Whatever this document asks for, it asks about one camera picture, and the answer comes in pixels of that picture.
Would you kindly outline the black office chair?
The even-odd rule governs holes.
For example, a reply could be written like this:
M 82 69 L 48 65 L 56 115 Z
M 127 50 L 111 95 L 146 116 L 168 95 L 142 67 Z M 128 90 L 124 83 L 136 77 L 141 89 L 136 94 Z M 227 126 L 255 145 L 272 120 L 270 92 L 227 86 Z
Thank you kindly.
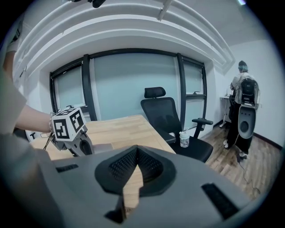
M 188 147 L 181 147 L 179 133 L 182 132 L 182 125 L 178 118 L 175 101 L 165 95 L 166 91 L 163 87 L 144 89 L 145 99 L 141 101 L 141 107 L 149 123 L 176 154 L 206 162 L 213 151 L 213 146 L 198 139 L 198 136 L 205 125 L 212 125 L 213 122 L 204 118 L 193 119 L 192 122 L 197 123 L 195 134 L 188 136 L 190 143 Z

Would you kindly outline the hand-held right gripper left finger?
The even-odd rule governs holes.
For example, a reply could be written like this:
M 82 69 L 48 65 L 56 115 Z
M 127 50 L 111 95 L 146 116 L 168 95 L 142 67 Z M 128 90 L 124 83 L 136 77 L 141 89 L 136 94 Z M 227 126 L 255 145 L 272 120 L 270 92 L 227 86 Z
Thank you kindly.
M 137 146 L 84 157 L 54 160 L 60 180 L 64 228 L 138 228 L 124 215 L 123 187 L 137 166 Z

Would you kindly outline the small white jar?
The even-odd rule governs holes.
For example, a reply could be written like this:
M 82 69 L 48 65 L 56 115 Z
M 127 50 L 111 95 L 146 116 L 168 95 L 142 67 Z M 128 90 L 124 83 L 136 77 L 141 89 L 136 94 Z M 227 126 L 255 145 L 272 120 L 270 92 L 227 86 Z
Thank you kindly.
M 181 131 L 179 133 L 179 138 L 180 138 L 180 146 L 182 148 L 187 148 L 189 147 L 189 140 L 190 140 L 190 135 L 188 131 Z

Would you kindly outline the white ceiling pipe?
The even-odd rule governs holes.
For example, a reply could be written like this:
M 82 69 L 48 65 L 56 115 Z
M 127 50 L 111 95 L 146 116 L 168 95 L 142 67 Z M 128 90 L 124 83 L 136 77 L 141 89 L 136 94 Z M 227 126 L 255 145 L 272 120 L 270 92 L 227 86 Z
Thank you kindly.
M 68 0 L 36 0 L 25 12 L 23 40 L 27 34 L 52 10 Z M 76 3 L 88 3 L 81 0 Z M 115 15 L 84 21 L 57 34 L 45 44 L 37 43 L 34 50 L 18 48 L 14 60 L 14 72 L 24 69 L 33 72 L 37 68 L 61 65 L 85 53 L 118 48 L 160 49 L 179 52 L 200 61 L 211 60 L 222 72 L 235 63 L 225 61 L 219 53 L 196 34 L 179 29 L 177 25 L 155 18 L 137 15 Z
M 99 8 L 90 8 L 88 3 L 64 3 L 52 10 L 27 34 L 20 48 L 34 50 L 38 42 L 47 43 L 62 33 L 84 21 L 115 15 L 137 15 L 158 20 L 165 0 L 112 0 Z M 215 27 L 194 9 L 178 0 L 173 0 L 162 22 L 177 25 L 179 29 L 190 31 L 206 41 L 225 61 L 234 59 L 233 54 Z

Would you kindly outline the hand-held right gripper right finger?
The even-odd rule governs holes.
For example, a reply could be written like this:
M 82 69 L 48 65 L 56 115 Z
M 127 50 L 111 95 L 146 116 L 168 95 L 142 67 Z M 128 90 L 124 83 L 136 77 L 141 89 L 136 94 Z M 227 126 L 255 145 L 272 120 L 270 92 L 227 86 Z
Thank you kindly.
M 201 161 L 144 146 L 138 153 L 160 166 L 147 174 L 149 163 L 139 165 L 145 183 L 126 228 L 217 228 L 250 202 L 235 184 Z

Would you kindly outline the person's left forearm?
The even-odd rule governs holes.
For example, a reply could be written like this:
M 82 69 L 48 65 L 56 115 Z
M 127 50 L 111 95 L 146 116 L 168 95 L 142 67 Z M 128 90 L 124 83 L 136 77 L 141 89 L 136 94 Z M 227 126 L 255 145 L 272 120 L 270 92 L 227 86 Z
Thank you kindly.
M 51 133 L 51 115 L 25 105 L 16 122 L 16 128 L 41 133 Z

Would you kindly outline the small white desk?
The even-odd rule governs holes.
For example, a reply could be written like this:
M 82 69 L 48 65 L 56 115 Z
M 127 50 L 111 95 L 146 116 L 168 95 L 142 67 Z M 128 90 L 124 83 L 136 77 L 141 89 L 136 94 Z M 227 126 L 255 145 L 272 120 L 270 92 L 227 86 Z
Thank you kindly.
M 230 103 L 230 98 L 229 98 L 229 96 L 223 96 L 223 97 L 220 97 L 220 99 L 221 99 L 222 101 L 225 101 L 224 117 L 223 117 L 222 123 L 219 125 L 220 128 L 223 128 L 227 123 L 231 123 L 231 119 L 230 119 L 230 107 L 231 107 L 231 103 Z

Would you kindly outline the black framed frosted window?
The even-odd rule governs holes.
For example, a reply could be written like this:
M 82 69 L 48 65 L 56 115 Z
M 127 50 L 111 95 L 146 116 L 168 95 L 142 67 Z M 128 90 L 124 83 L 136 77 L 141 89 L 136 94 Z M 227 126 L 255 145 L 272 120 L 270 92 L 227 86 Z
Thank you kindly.
M 52 109 L 80 107 L 90 121 L 145 115 L 144 90 L 162 87 L 172 98 L 179 126 L 196 128 L 207 107 L 203 63 L 155 49 L 115 49 L 86 54 L 50 73 Z

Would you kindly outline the white pipe hanger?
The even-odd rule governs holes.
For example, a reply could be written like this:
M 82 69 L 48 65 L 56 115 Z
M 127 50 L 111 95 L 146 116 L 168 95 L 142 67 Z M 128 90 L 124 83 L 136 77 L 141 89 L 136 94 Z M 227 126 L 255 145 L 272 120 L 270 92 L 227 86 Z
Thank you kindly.
M 166 14 L 167 10 L 169 9 L 170 5 L 172 4 L 173 0 L 165 0 L 163 2 L 163 8 L 160 10 L 158 15 L 158 20 L 162 21 L 164 15 Z

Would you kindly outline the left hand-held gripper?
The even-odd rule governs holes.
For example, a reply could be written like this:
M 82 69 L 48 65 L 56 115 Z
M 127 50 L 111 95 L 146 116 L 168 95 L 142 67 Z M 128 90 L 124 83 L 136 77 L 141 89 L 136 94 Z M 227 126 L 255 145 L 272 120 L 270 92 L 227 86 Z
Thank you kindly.
M 54 115 L 51 123 L 53 135 L 50 140 L 58 150 L 69 150 L 75 157 L 94 153 L 81 108 L 65 109 Z

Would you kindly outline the person's white shirt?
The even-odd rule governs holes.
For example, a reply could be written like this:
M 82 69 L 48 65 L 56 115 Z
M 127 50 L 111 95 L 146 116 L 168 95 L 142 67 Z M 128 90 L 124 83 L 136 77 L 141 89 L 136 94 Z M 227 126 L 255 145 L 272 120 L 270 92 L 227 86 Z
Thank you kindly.
M 10 53 L 13 45 L 18 48 L 16 41 L 22 32 L 24 14 L 12 24 L 4 40 L 0 44 L 0 134 L 10 134 L 16 126 L 16 121 L 26 104 L 26 99 L 13 84 L 13 77 L 3 65 L 6 54 Z

